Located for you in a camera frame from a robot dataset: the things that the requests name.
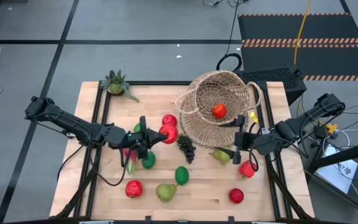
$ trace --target orange striped tape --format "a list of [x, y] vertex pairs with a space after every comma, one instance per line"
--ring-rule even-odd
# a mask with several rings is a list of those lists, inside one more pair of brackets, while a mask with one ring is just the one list
[[358, 81], [358, 75], [305, 75], [305, 81]]
[[[309, 13], [308, 16], [342, 16], [342, 15], [350, 15], [347, 12], [343, 13]], [[241, 16], [303, 16], [302, 13], [278, 13], [278, 14], [239, 14]]]
[[[296, 39], [246, 39], [243, 44], [295, 44]], [[299, 44], [358, 44], [358, 38], [304, 38]]]
[[[243, 44], [245, 47], [281, 47], [295, 48], [295, 44]], [[358, 44], [300, 44], [298, 48], [355, 48]]]

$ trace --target concrete floor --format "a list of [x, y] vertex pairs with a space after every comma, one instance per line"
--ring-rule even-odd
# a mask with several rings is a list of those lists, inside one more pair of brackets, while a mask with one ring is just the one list
[[[303, 13], [307, 2], [250, 0], [239, 6], [238, 13]], [[358, 25], [358, 1], [346, 2]], [[73, 0], [1, 4], [0, 39], [59, 40], [72, 4]], [[339, 0], [314, 0], [310, 12], [344, 10]], [[233, 14], [234, 9], [226, 1], [210, 9], [204, 7], [201, 0], [80, 0], [67, 39], [224, 40], [229, 38]], [[240, 39], [237, 20], [233, 38]], [[233, 45], [230, 52], [237, 52], [238, 47]], [[128, 80], [192, 80], [213, 70], [226, 48], [226, 44], [180, 44], [178, 47], [177, 43], [65, 45], [47, 96], [64, 110], [74, 112], [80, 83], [100, 80], [110, 69], [123, 69]], [[24, 109], [31, 96], [40, 95], [56, 49], [57, 45], [53, 44], [2, 44], [0, 205], [29, 128], [29, 122], [23, 119]], [[222, 68], [230, 70], [234, 64], [228, 61]], [[335, 93], [347, 106], [358, 104], [358, 82], [305, 83], [308, 88], [305, 108], [324, 92]], [[296, 107], [290, 108], [294, 116]], [[356, 120], [358, 115], [343, 115], [337, 123], [345, 127]], [[351, 133], [350, 138], [352, 144], [358, 144], [358, 133]], [[37, 127], [5, 222], [49, 216], [66, 142], [56, 133]], [[345, 143], [341, 138], [336, 142]], [[358, 210], [314, 183], [310, 183], [309, 190], [316, 217], [358, 223]]]

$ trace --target yellow cable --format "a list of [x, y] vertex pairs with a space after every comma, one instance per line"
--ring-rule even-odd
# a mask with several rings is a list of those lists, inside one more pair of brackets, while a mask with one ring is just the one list
[[[299, 101], [296, 100], [295, 102], [297, 103], [298, 107], [302, 110], [302, 112], [305, 112], [305, 109], [303, 109], [303, 107], [299, 104]], [[320, 120], [317, 120], [317, 121], [318, 121], [318, 123], [320, 123], [320, 124], [325, 124], [324, 122], [322, 122], [322, 121], [320, 121]]]
[[296, 54], [298, 53], [299, 39], [301, 38], [301, 34], [302, 34], [302, 30], [303, 30], [303, 24], [305, 24], [306, 16], [308, 16], [308, 14], [309, 14], [310, 6], [311, 6], [311, 0], [309, 0], [309, 4], [308, 4], [308, 7], [306, 8], [305, 15], [303, 15], [303, 20], [302, 20], [302, 24], [301, 24], [301, 29], [299, 29], [298, 38], [296, 39], [296, 43], [295, 43], [295, 54], [294, 54], [294, 56], [293, 56], [293, 64], [294, 64], [294, 65], [296, 65]]

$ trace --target wooden table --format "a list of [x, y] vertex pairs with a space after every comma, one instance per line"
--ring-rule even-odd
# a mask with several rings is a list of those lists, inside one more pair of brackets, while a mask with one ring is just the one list
[[[98, 82], [83, 82], [78, 98], [75, 115], [91, 121]], [[275, 122], [290, 118], [287, 99], [283, 84], [268, 82], [273, 118]], [[169, 85], [137, 85], [131, 87], [131, 93], [139, 98], [140, 103], [125, 97], [112, 97], [108, 123], [115, 123], [125, 130], [132, 128], [139, 122], [139, 116], [145, 115], [147, 126], [158, 130], [162, 116], [175, 114], [178, 117], [173, 102], [176, 97], [187, 90], [187, 86]], [[250, 90], [251, 104], [254, 103], [253, 91]], [[98, 122], [101, 120], [104, 99]], [[262, 98], [266, 127], [267, 115]], [[65, 158], [78, 148], [76, 139], [68, 140]], [[188, 164], [185, 156], [176, 144], [158, 143], [152, 148], [157, 161], [151, 170], [145, 170], [140, 161], [136, 162], [135, 172], [126, 175], [121, 185], [110, 187], [98, 179], [94, 196], [92, 219], [105, 220], [144, 220], [151, 215], [152, 220], [196, 220], [196, 221], [226, 221], [228, 216], [234, 216], [236, 221], [273, 221], [272, 200], [266, 173], [265, 159], [255, 153], [259, 162], [259, 171], [251, 179], [243, 179], [238, 174], [238, 166], [229, 162], [225, 166], [213, 159], [208, 153], [210, 149], [197, 147], [195, 159]], [[75, 156], [62, 170], [57, 184], [55, 198], [50, 214], [57, 214], [71, 199], [78, 188], [85, 150]], [[281, 153], [287, 186], [296, 201], [305, 211], [314, 216], [310, 201], [308, 186], [301, 158], [296, 152], [284, 149]], [[242, 152], [242, 162], [247, 160], [248, 152]], [[190, 173], [190, 181], [184, 186], [178, 186], [171, 202], [163, 203], [155, 195], [158, 184], [175, 184], [175, 169], [185, 166]], [[100, 173], [110, 182], [117, 182], [122, 174], [118, 150], [104, 147], [99, 167]], [[130, 199], [125, 195], [126, 183], [139, 180], [144, 186], [144, 193], [140, 198]], [[239, 188], [244, 192], [245, 199], [240, 204], [233, 204], [228, 199], [228, 192], [232, 188]], [[281, 191], [277, 188], [280, 213], [285, 217]]]

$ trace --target red fruit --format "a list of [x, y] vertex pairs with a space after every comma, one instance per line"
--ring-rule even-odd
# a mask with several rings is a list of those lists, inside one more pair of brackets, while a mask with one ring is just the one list
[[143, 192], [142, 184], [137, 180], [131, 180], [125, 187], [125, 194], [130, 197], [140, 197]]
[[176, 127], [178, 120], [174, 115], [167, 114], [162, 118], [162, 125], [164, 124], [172, 124]]
[[229, 198], [233, 203], [240, 203], [244, 199], [244, 193], [240, 189], [232, 189], [229, 193]]
[[178, 138], [178, 130], [172, 124], [164, 124], [158, 132], [167, 136], [167, 139], [163, 141], [165, 144], [174, 143]]
[[[128, 149], [128, 148], [125, 148], [125, 149], [123, 149], [123, 151], [124, 151], [124, 157], [125, 157], [125, 158], [128, 157], [128, 155], [129, 155], [129, 149]], [[129, 159], [132, 159], [133, 161], [136, 160], [136, 153], [135, 153], [135, 151], [131, 151], [131, 158], [129, 158]]]
[[[129, 149], [125, 148], [124, 149], [124, 161], [127, 161], [127, 158], [129, 156]], [[131, 156], [128, 160], [128, 164], [127, 164], [127, 171], [128, 174], [131, 175], [134, 171], [135, 171], [135, 160], [136, 160], [136, 153], [135, 151], [131, 151]]]
[[245, 161], [241, 164], [239, 173], [244, 177], [251, 178], [255, 174], [255, 171], [252, 169], [251, 163], [249, 161]]
[[218, 103], [212, 108], [212, 115], [216, 119], [222, 119], [226, 115], [226, 113], [227, 113], [226, 107], [224, 106], [223, 103]]

